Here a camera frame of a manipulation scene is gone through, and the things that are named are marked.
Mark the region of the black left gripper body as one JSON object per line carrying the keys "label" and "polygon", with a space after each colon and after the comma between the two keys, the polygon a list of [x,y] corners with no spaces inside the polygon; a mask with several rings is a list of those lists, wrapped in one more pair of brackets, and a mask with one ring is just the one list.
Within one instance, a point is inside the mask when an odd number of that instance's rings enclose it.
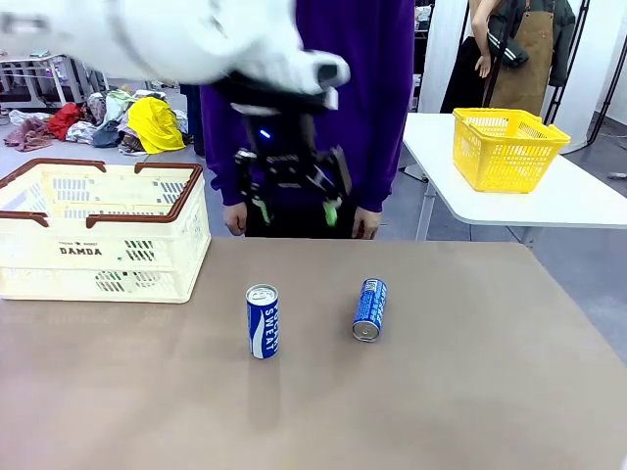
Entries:
{"label": "black left gripper body", "polygon": [[310,188],[314,169],[312,120],[305,115],[244,115],[251,188]]}

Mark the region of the person's right hand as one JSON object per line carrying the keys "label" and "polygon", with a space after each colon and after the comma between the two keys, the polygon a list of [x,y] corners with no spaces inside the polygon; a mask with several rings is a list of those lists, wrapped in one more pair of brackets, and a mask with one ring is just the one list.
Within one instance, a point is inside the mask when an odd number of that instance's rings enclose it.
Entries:
{"label": "person's right hand", "polygon": [[246,233],[248,209],[245,203],[239,203],[223,208],[224,224],[233,236]]}

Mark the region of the person's left hand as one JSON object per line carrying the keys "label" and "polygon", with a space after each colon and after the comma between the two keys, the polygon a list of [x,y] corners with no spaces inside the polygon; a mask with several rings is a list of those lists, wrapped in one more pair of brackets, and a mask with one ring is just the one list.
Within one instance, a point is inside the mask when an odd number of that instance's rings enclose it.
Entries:
{"label": "person's left hand", "polygon": [[373,240],[381,223],[381,212],[368,211],[357,207],[354,217],[353,238]]}

